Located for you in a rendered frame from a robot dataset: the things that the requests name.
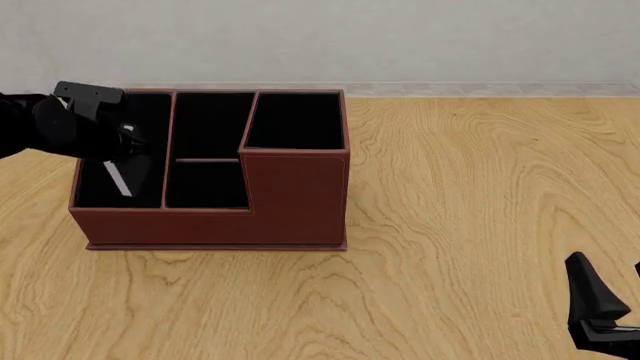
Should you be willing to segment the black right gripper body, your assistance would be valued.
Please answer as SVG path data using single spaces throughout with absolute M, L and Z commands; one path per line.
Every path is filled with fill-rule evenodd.
M 568 320 L 578 350 L 622 359 L 640 359 L 640 326 L 618 326 L 614 320 Z

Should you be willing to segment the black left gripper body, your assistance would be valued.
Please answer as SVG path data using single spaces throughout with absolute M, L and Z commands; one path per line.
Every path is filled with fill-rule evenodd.
M 117 132 L 120 138 L 120 156 L 142 155 L 149 151 L 144 131 L 138 125 L 123 122 L 118 126 Z

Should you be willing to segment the red-brown desk caddy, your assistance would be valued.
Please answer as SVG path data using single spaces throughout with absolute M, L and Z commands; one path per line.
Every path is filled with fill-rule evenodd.
M 342 249 L 349 181 L 338 89 L 134 89 L 151 132 L 135 197 L 79 161 L 69 211 L 91 250 Z

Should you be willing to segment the small flat plate on stalk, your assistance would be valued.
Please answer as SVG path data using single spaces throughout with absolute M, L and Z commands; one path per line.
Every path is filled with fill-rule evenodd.
M 53 94 L 63 98 L 74 113 L 94 116 L 102 104 L 117 105 L 124 98 L 123 89 L 85 83 L 60 81 Z

